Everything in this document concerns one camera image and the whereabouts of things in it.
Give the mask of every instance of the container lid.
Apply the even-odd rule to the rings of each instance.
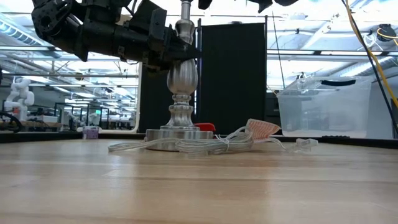
[[[308,77],[299,78],[277,94],[280,96],[313,96],[370,84],[373,77]]]

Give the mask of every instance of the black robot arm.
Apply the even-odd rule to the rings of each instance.
[[[168,70],[173,61],[200,56],[192,45],[165,27],[167,11],[143,0],[130,21],[122,26],[121,9],[131,0],[33,0],[32,20],[37,35],[87,61],[88,52],[143,62]]]

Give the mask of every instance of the clear plastic container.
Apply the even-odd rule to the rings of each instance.
[[[278,94],[284,136],[365,138],[371,77],[310,77]]]

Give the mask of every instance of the tag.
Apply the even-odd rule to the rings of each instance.
[[[275,134],[280,130],[280,127],[276,124],[272,124],[266,121],[259,121],[256,119],[249,119],[246,127],[249,127],[250,130],[253,132],[252,138],[254,143],[262,142],[263,140],[267,139],[271,134]]]

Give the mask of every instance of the wooden table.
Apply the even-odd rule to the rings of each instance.
[[[117,142],[0,144],[0,223],[398,223],[396,150],[108,154]]]

